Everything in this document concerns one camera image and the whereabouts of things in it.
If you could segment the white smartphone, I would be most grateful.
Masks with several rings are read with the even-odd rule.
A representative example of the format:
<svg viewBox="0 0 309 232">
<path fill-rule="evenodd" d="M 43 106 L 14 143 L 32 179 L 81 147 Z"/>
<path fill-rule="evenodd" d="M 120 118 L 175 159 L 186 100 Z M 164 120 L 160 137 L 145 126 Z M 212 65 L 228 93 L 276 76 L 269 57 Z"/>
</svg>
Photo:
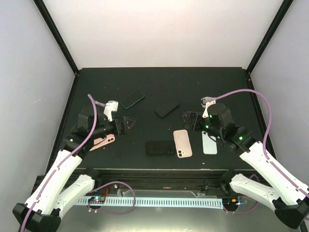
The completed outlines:
<svg viewBox="0 0 309 232">
<path fill-rule="evenodd" d="M 213 136 L 209 136 L 205 131 L 202 132 L 202 146 L 204 154 L 206 155 L 217 154 L 216 138 Z"/>
</svg>

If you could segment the pink phone case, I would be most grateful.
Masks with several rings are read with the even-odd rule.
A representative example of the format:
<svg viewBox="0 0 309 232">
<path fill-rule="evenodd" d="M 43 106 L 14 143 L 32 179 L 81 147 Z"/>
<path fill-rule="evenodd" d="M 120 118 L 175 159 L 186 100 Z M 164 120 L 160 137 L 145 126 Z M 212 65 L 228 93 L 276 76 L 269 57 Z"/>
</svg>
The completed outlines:
<svg viewBox="0 0 309 232">
<path fill-rule="evenodd" d="M 97 138 L 94 140 L 94 145 L 90 149 L 90 151 L 94 151 L 96 149 L 104 147 L 110 143 L 113 143 L 114 141 L 115 141 L 115 136 L 113 134 L 106 135 L 104 138 Z"/>
</svg>

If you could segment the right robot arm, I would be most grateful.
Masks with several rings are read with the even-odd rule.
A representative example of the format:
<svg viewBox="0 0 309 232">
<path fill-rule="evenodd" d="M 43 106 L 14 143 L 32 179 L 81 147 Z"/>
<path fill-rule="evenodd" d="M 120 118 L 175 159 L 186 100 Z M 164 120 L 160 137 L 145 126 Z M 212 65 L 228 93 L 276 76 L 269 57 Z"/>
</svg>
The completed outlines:
<svg viewBox="0 0 309 232">
<path fill-rule="evenodd" d="M 297 229 L 309 215 L 309 187 L 285 169 L 250 130 L 237 126 L 230 110 L 222 103 L 206 102 L 204 112 L 182 114 L 186 129 L 201 131 L 230 153 L 252 166 L 268 186 L 235 171 L 228 171 L 219 183 L 225 195 L 244 194 L 270 208 L 286 226 Z"/>
</svg>

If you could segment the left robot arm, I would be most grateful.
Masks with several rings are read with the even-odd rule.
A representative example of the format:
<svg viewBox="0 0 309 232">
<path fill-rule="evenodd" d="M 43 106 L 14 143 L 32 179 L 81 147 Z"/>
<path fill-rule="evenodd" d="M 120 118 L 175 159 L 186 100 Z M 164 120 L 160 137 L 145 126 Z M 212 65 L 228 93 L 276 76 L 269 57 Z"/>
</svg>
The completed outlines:
<svg viewBox="0 0 309 232">
<path fill-rule="evenodd" d="M 87 168 L 77 180 L 65 188 L 74 170 L 85 156 L 115 141 L 116 135 L 129 130 L 129 117 L 113 116 L 118 103 L 109 101 L 103 110 L 83 108 L 78 123 L 64 138 L 56 160 L 25 203 L 17 203 L 13 215 L 20 224 L 19 231 L 55 232 L 65 214 L 89 192 L 98 193 L 104 182 L 98 171 Z"/>
</svg>

